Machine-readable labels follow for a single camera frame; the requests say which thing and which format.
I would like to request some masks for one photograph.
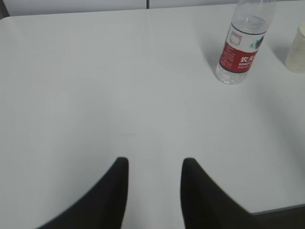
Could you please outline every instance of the bottle label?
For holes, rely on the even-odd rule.
[[[233,73],[245,73],[252,65],[254,57],[264,39],[264,33],[249,34],[230,26],[220,65]]]

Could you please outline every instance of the clear plastic bottle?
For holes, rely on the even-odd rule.
[[[240,0],[216,67],[217,78],[239,84],[247,76],[254,57],[269,28],[276,0]]]

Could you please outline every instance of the table surface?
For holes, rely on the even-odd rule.
[[[0,228],[57,216],[118,156],[123,229],[183,229],[195,157],[250,212],[305,203],[305,75],[283,58],[305,1],[279,2],[247,79],[214,76],[235,5],[0,21]]]

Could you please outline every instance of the wall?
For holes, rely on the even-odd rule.
[[[10,16],[145,9],[146,0],[4,0]]]
[[[151,8],[237,3],[238,0],[150,0]]]

